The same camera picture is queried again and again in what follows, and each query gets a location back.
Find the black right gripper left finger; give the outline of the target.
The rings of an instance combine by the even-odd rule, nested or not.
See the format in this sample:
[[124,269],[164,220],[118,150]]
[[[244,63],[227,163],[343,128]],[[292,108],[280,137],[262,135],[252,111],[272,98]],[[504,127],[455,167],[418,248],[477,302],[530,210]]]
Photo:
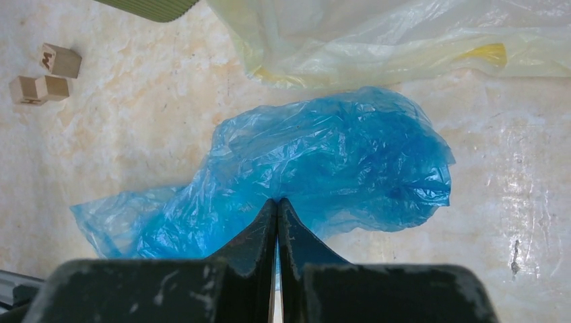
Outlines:
[[277,204],[203,260],[73,260],[46,281],[25,322],[269,322]]

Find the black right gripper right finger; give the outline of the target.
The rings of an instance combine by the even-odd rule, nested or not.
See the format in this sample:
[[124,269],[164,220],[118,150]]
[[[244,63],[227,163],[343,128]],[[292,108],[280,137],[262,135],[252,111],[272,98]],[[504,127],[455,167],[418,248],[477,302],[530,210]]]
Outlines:
[[497,322],[482,282],[449,264],[352,264],[277,206],[285,322]]

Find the blue plastic trash bag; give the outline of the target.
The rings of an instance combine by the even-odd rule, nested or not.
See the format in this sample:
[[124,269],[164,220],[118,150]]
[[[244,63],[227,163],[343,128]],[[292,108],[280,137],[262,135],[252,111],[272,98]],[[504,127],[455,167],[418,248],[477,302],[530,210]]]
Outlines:
[[71,212],[101,257],[205,258],[269,199],[288,199],[321,239],[419,226],[449,206],[454,162],[415,102],[363,87],[243,112],[215,128],[188,185],[124,191]]

